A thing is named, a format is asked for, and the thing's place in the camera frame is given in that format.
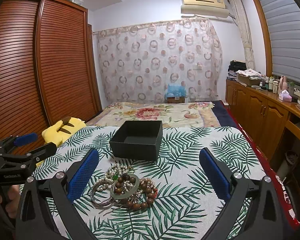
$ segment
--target tissue box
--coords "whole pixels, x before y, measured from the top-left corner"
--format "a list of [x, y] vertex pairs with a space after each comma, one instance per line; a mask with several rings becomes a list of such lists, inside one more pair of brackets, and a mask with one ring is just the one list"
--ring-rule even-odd
[[283, 90], [280, 94], [279, 94], [279, 99], [281, 101], [285, 101], [285, 102], [291, 102], [292, 97], [289, 95], [287, 90]]

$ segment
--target blue plastic bag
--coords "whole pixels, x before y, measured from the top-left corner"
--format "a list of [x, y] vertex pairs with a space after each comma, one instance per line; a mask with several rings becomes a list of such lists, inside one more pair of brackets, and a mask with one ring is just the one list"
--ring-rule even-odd
[[165, 98], [171, 97], [185, 97], [186, 96], [186, 89], [183, 86], [175, 86], [175, 85], [168, 85], [167, 93], [165, 94]]

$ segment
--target wooden desk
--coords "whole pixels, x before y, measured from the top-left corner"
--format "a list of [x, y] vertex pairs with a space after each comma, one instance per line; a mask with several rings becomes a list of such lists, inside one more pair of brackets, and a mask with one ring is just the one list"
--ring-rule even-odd
[[226, 101], [239, 124], [270, 161], [285, 129], [300, 140], [297, 103], [283, 102], [278, 94], [226, 80]]

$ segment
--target floral bedspread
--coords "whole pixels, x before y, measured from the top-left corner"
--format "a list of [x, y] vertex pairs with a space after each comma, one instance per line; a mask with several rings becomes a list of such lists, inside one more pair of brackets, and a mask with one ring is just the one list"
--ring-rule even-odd
[[127, 120], [161, 120], [163, 127], [218, 127], [212, 102], [185, 104], [115, 103], [87, 122], [95, 126], [121, 126]]
[[[208, 147], [233, 172], [238, 171], [251, 179], [261, 179], [265, 175], [250, 144], [233, 127], [164, 128], [156, 162], [114, 158], [109, 140], [117, 129], [82, 128], [34, 172], [37, 179], [51, 178], [58, 171], [66, 171], [73, 162], [80, 161], [90, 147], [98, 150], [99, 164], [82, 197], [74, 201], [74, 206], [98, 240], [201, 239], [224, 205], [199, 164], [199, 152], [203, 147]], [[151, 208], [134, 212], [112, 207], [112, 212], [104, 216], [110, 210], [99, 214], [100, 208], [92, 206], [91, 187], [114, 163], [132, 165], [138, 177], [154, 180], [158, 195]], [[99, 201], [108, 196], [106, 190], [95, 194]], [[249, 199], [243, 203], [229, 238], [238, 234], [249, 203]], [[59, 231], [69, 238], [53, 200], [48, 199], [48, 204]]]

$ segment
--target trash bin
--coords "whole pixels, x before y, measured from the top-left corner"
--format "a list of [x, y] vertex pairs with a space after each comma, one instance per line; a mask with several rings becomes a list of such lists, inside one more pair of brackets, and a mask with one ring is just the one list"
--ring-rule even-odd
[[284, 155], [285, 159], [283, 160], [280, 168], [277, 171], [277, 175], [282, 181], [290, 172], [292, 165], [296, 163], [298, 158], [298, 155], [294, 151], [287, 151]]

